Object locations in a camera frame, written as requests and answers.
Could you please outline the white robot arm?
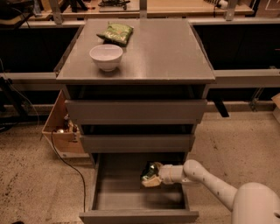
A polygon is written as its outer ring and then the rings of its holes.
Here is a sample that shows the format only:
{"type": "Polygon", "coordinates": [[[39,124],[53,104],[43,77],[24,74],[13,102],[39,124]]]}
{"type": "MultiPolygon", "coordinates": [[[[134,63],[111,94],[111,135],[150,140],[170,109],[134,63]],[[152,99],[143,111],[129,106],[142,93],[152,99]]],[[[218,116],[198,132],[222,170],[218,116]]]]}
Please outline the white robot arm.
{"type": "Polygon", "coordinates": [[[273,190],[256,182],[235,188],[196,160],[183,165],[149,162],[141,182],[145,187],[201,183],[231,212],[231,224],[280,224],[280,198],[273,190]]]}

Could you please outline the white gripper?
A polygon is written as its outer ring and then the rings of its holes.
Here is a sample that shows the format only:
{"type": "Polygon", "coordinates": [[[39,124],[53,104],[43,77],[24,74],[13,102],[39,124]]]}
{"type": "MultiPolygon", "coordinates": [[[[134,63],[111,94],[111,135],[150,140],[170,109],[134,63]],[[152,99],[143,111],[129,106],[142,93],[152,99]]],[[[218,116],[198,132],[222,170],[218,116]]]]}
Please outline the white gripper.
{"type": "Polygon", "coordinates": [[[159,170],[158,176],[152,176],[150,178],[142,178],[142,185],[144,187],[156,187],[160,186],[161,182],[165,185],[172,185],[175,183],[181,183],[185,177],[182,165],[173,164],[161,164],[155,162],[155,166],[159,170]]]}

